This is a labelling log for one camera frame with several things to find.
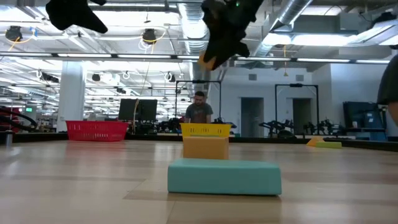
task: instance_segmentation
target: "red basket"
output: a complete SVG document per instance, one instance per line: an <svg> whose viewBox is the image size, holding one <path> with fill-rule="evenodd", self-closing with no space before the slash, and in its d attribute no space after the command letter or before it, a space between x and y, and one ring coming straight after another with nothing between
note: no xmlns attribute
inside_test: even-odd
<svg viewBox="0 0 398 224"><path fill-rule="evenodd" d="M122 141L128 124L117 121L67 121L69 140Z"/></svg>

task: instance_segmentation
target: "door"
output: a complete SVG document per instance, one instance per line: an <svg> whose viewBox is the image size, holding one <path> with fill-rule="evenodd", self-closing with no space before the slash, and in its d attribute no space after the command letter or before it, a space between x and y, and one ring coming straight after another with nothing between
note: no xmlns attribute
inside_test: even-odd
<svg viewBox="0 0 398 224"><path fill-rule="evenodd" d="M245 138L262 138L264 130L259 123L264 120L263 98L241 98L241 135Z"/></svg>
<svg viewBox="0 0 398 224"><path fill-rule="evenodd" d="M311 99L293 99L294 134L303 134L304 125L312 120Z"/></svg>

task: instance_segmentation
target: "teal foam block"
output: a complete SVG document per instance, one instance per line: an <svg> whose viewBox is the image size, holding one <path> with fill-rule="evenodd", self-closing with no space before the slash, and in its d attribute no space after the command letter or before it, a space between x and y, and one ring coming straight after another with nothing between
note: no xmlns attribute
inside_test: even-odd
<svg viewBox="0 0 398 224"><path fill-rule="evenodd" d="M175 193L280 195L276 164L259 161L177 159L169 165L167 188Z"/></svg>

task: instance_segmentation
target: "light wood floor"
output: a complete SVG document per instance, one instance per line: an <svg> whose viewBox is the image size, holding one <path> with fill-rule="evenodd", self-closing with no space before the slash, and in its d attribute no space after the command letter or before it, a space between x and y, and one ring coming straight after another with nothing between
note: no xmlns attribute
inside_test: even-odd
<svg viewBox="0 0 398 224"><path fill-rule="evenodd" d="M179 142L40 142L0 148L1 224L398 223L398 154L231 144L276 162L277 197L167 193Z"/></svg>

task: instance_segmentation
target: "man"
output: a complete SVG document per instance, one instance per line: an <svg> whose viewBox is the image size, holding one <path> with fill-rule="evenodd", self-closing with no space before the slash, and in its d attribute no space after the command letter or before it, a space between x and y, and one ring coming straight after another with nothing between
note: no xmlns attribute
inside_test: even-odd
<svg viewBox="0 0 398 224"><path fill-rule="evenodd" d="M388 105L392 119L398 125L398 55L388 63L381 78L377 102Z"/></svg>
<svg viewBox="0 0 398 224"><path fill-rule="evenodd" d="M195 93L194 103L192 103L185 113L186 123L210 124L213 110L209 104L205 102L205 94L202 91Z"/></svg>

